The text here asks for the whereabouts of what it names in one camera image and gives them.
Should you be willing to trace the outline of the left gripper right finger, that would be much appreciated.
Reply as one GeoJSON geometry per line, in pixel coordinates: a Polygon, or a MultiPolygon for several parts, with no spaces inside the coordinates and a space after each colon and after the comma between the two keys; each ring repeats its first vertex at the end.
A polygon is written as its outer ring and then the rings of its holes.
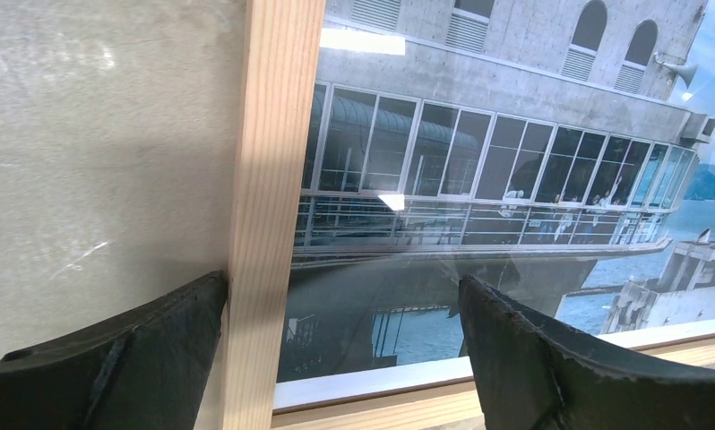
{"type": "Polygon", "coordinates": [[[715,369],[619,347],[471,276],[458,306],[489,429],[715,429],[715,369]]]}

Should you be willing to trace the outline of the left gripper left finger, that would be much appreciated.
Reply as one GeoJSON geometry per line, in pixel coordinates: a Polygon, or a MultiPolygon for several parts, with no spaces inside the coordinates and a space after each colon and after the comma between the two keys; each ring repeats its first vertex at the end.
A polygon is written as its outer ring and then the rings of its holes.
{"type": "Polygon", "coordinates": [[[0,429],[191,429],[228,300],[212,271],[0,359],[0,429]]]}

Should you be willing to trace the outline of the light wooden picture frame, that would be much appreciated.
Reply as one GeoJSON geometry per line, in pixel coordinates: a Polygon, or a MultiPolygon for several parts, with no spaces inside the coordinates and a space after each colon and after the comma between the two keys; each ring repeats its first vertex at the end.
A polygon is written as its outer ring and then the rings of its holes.
{"type": "Polygon", "coordinates": [[[556,315],[665,269],[715,151],[715,1],[253,1],[219,426],[469,375],[458,285],[556,315]]]}

